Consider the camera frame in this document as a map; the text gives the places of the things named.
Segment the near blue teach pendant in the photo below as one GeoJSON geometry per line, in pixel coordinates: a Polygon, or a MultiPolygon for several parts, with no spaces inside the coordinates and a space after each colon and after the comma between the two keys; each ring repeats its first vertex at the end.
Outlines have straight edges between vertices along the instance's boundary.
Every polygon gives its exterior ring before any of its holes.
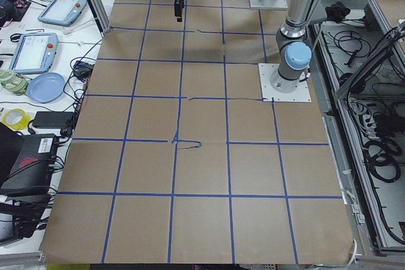
{"type": "Polygon", "coordinates": [[[55,33],[22,34],[9,69],[27,75],[47,72],[55,58],[58,42],[55,33]]]}

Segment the yellow tape roll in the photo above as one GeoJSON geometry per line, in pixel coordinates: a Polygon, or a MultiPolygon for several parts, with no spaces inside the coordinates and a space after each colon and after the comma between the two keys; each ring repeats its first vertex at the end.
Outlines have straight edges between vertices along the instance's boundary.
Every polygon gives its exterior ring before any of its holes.
{"type": "Polygon", "coordinates": [[[5,112],[2,123],[7,127],[20,131],[28,127],[31,117],[22,109],[11,109],[5,112]]]}

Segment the black computer box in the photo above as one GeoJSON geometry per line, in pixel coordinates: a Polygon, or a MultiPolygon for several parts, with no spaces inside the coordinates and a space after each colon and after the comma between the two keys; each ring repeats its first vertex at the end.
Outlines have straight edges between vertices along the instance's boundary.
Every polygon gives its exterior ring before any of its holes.
{"type": "Polygon", "coordinates": [[[1,194],[9,197],[44,195],[51,182],[50,165],[56,161],[57,136],[26,135],[12,167],[1,178],[1,194]]]}

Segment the blue teach pendant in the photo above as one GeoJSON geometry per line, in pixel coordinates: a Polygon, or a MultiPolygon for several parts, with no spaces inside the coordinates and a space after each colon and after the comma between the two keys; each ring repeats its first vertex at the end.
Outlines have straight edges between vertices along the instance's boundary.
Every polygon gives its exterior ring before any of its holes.
{"type": "Polygon", "coordinates": [[[27,75],[47,72],[55,58],[58,42],[55,33],[22,34],[9,69],[27,75]]]}
{"type": "Polygon", "coordinates": [[[42,23],[69,27],[86,5],[87,0],[52,0],[37,19],[42,23]]]}

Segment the light blue plate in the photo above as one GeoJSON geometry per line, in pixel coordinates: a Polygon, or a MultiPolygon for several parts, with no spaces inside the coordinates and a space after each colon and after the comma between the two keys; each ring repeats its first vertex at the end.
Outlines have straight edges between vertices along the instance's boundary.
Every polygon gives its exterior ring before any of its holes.
{"type": "Polygon", "coordinates": [[[26,95],[32,101],[48,103],[63,93],[64,86],[65,79],[59,73],[43,73],[29,83],[26,95]]]}

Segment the green tape rolls stack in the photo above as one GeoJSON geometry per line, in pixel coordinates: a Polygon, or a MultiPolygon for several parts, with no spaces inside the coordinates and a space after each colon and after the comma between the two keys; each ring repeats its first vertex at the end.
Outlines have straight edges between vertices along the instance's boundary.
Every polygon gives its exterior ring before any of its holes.
{"type": "Polygon", "coordinates": [[[29,82],[28,78],[12,70],[1,70],[1,86],[12,94],[25,94],[29,82]]]}

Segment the black power adapter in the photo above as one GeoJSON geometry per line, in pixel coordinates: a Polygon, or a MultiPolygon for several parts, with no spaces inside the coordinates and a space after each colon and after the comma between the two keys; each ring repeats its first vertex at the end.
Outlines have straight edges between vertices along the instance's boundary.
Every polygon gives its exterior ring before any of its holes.
{"type": "Polygon", "coordinates": [[[32,126],[35,128],[57,129],[72,122],[73,112],[39,111],[35,114],[32,126]]]}

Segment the far blue teach pendant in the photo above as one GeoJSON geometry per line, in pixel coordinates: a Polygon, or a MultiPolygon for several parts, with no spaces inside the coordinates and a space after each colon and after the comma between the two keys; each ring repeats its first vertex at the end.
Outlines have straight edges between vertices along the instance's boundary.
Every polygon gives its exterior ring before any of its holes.
{"type": "Polygon", "coordinates": [[[52,0],[37,19],[42,23],[69,27],[86,5],[87,0],[52,0]]]}

